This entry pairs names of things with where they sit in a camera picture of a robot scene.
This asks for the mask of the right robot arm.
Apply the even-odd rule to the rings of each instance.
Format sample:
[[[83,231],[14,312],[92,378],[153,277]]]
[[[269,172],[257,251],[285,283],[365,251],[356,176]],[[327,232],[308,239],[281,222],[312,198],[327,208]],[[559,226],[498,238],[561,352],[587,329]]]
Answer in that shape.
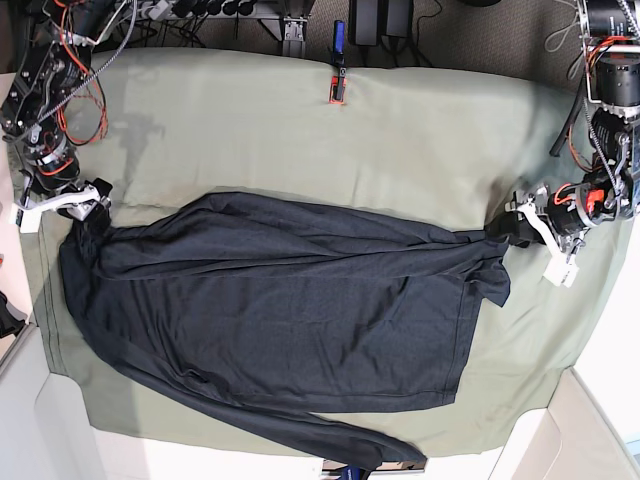
[[[133,32],[126,31],[98,68],[92,54],[120,23],[137,21],[136,1],[43,1],[36,38],[25,55],[1,106],[4,141],[15,147],[24,186],[10,220],[23,234],[35,233],[47,212],[78,222],[108,222],[109,182],[81,177],[77,150],[108,131],[107,101],[99,76],[122,53]],[[86,139],[73,136],[66,109],[88,99],[98,123]]]

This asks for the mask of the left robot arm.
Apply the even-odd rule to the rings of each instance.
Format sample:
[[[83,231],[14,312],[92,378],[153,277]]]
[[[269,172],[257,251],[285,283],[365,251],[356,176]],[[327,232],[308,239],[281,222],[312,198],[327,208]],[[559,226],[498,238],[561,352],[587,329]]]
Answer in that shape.
[[[639,213],[639,4],[575,1],[582,75],[569,114],[550,148],[563,148],[583,177],[555,189],[516,191],[485,228],[526,248],[546,245],[571,261],[586,234]]]

